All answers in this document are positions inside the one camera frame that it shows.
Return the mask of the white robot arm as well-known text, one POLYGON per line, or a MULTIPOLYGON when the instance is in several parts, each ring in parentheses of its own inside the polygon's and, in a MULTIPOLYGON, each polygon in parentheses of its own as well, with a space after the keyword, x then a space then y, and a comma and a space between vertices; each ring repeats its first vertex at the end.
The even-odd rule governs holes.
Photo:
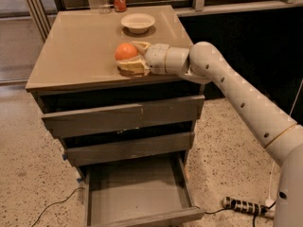
POLYGON ((303 127, 239 75, 207 42, 190 48, 130 42, 115 52, 119 70, 176 75, 199 84, 214 83, 281 167, 274 227, 303 226, 303 127))

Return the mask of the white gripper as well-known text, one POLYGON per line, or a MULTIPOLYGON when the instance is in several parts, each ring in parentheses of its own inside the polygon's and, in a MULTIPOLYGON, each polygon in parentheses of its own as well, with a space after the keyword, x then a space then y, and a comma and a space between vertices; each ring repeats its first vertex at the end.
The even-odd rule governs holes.
POLYGON ((150 71, 156 75, 166 75, 166 55, 168 44, 150 44, 148 42, 132 41, 132 45, 142 56, 132 57, 127 60, 117 61, 117 68, 124 74, 144 74, 150 71))

